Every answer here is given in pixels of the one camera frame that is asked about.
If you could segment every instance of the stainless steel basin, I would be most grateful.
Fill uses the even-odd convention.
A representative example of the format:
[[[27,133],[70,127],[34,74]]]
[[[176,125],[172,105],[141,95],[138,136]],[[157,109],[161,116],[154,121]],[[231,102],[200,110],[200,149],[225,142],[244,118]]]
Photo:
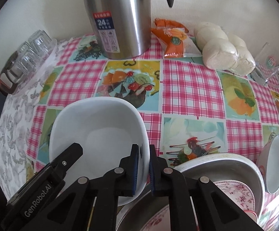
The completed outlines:
[[[211,154],[190,160],[176,169],[186,177],[198,179],[207,176],[213,182],[239,180],[247,184],[255,197],[255,212],[260,218],[264,207],[265,185],[257,166],[249,159],[231,153]],[[134,201],[123,206],[117,214],[117,231],[139,231],[161,208],[168,204],[167,197],[153,197],[150,185]]]

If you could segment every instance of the thermos label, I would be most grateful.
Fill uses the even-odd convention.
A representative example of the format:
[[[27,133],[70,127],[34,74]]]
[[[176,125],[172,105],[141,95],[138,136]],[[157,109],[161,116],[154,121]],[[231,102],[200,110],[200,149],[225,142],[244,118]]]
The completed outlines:
[[[105,51],[120,53],[111,12],[104,11],[93,13],[93,15]]]

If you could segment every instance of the plastic bag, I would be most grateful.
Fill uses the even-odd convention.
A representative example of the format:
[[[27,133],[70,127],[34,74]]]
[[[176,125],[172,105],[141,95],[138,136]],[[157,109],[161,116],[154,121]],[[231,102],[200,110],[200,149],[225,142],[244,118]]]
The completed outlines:
[[[155,21],[158,28],[152,28],[151,32],[159,39],[162,48],[165,49],[165,58],[200,57],[193,40],[187,35],[188,29],[181,23],[159,19]]]
[[[157,29],[160,28],[183,28],[185,33],[189,33],[189,30],[180,22],[172,21],[172,20],[166,20],[166,19],[155,19],[155,25]]]

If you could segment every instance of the steamed bun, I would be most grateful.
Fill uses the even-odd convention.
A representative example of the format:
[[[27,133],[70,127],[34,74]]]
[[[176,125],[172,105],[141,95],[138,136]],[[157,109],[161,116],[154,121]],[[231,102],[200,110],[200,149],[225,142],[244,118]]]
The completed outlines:
[[[232,33],[229,33],[228,34],[228,40],[235,46],[235,47],[238,47],[238,46],[241,46],[241,47],[246,47],[246,44],[245,44],[245,41],[243,41],[240,37],[232,34]]]
[[[229,69],[237,59],[235,46],[226,39],[211,39],[203,49],[203,62],[209,69]]]
[[[196,44],[200,50],[203,50],[206,43],[213,38],[222,38],[228,40],[228,37],[223,30],[220,28],[208,26],[198,31],[196,35]]]
[[[218,28],[221,29],[220,26],[212,23],[212,22],[200,22],[198,24],[196,24],[195,28],[194,28],[194,37],[196,37],[197,33],[204,27],[213,27],[213,28]]]
[[[246,47],[237,46],[236,49],[239,57],[229,71],[240,76],[246,76],[255,68],[254,58]]]

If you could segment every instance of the tablecloth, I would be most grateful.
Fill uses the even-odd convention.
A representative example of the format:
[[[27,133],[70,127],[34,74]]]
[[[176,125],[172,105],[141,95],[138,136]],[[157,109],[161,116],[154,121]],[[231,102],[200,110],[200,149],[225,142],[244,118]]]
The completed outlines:
[[[202,58],[164,59],[151,47],[130,60],[109,60],[94,35],[59,44],[56,67],[24,95],[8,95],[0,119],[0,185],[10,198],[49,162],[53,122],[67,105],[93,96],[112,96],[140,112],[151,144],[170,166],[216,152],[256,161],[279,135],[279,89],[248,77],[207,69]],[[190,149],[188,143],[196,142]],[[279,225],[279,190],[265,195],[259,220]]]

